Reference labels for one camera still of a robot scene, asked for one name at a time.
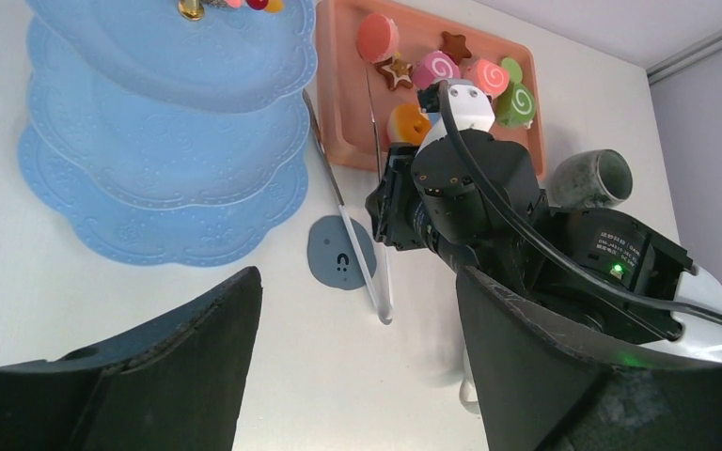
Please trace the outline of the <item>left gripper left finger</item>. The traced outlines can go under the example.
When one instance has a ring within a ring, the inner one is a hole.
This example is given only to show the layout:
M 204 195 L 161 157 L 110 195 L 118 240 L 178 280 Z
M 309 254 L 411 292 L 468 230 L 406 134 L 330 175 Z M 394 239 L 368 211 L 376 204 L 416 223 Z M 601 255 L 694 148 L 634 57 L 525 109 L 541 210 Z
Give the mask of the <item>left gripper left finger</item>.
M 247 267 L 55 361 L 0 366 L 0 450 L 229 450 L 262 306 Z

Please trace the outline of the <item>light pink swirl roll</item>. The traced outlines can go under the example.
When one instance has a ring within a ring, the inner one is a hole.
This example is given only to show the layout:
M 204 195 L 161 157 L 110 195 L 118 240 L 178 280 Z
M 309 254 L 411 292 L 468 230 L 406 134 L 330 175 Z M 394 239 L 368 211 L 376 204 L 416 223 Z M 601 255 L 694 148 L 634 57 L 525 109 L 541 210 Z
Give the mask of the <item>light pink swirl roll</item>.
M 503 94 L 510 83 L 510 74 L 503 67 L 484 58 L 468 65 L 462 76 L 493 99 Z

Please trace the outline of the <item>green swirl roll cake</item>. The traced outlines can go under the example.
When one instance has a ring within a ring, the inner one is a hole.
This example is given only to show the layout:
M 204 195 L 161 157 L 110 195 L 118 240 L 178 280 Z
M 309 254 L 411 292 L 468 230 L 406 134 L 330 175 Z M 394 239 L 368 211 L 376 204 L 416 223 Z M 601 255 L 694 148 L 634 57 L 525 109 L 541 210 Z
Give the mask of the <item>green swirl roll cake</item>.
M 521 83 L 509 83 L 496 99 L 495 122 L 501 126 L 529 128 L 537 112 L 532 92 Z

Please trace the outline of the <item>dark green ceramic mug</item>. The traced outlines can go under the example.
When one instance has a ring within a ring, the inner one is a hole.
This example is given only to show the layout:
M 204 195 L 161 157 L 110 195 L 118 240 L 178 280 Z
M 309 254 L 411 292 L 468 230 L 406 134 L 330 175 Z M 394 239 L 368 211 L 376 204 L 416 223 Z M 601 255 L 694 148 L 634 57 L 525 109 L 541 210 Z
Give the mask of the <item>dark green ceramic mug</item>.
M 550 201 L 563 208 L 614 208 L 633 192 L 634 179 L 625 158 L 614 149 L 575 154 L 551 176 Z

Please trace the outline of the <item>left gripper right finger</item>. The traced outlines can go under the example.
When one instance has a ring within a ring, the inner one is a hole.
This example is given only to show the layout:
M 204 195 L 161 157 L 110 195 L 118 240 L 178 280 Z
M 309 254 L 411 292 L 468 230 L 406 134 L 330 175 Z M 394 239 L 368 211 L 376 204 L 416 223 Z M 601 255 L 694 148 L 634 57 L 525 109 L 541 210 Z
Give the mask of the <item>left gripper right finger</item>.
M 456 290 L 490 449 L 722 450 L 722 326 L 680 315 L 680 340 L 633 345 L 474 268 Z

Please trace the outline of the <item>blue three-tier cake stand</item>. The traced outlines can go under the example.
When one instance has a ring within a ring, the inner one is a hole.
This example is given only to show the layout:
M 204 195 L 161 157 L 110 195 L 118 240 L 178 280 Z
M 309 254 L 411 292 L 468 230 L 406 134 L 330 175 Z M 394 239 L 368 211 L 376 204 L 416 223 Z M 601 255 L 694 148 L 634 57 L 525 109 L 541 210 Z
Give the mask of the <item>blue three-tier cake stand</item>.
M 204 7 L 29 3 L 20 169 L 103 257 L 225 265 L 306 198 L 314 3 Z

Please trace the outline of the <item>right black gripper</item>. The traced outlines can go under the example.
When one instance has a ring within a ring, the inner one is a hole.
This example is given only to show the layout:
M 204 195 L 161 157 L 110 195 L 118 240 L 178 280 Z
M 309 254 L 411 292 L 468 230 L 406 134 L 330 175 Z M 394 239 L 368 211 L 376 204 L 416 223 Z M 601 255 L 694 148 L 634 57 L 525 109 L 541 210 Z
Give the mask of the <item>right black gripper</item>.
M 534 225 L 547 206 L 527 149 L 487 131 L 494 113 L 468 81 L 442 80 L 418 99 L 439 118 L 421 144 L 390 145 L 382 180 L 366 200 L 373 238 L 402 252 L 428 249 L 452 270 L 503 274 L 536 264 L 538 252 L 486 198 L 456 141 L 463 140 L 505 205 Z

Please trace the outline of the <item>metal serving tongs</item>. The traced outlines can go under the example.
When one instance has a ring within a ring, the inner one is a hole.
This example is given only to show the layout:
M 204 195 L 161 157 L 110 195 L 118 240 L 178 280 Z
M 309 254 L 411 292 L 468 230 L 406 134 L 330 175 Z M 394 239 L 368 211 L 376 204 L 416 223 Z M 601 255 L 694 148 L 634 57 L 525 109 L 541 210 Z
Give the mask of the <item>metal serving tongs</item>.
M 383 325 L 389 325 L 394 318 L 394 309 L 389 286 L 388 257 L 382 246 L 371 237 L 371 222 L 366 213 L 361 211 L 360 197 L 342 192 L 341 177 L 344 174 L 336 173 L 329 162 L 315 102 L 305 90 L 302 99 L 309 115 L 309 136 L 316 152 L 318 174 L 327 182 L 329 200 L 334 206 L 332 212 L 325 216 L 342 217 L 366 282 L 361 288 L 366 291 L 370 309 Z

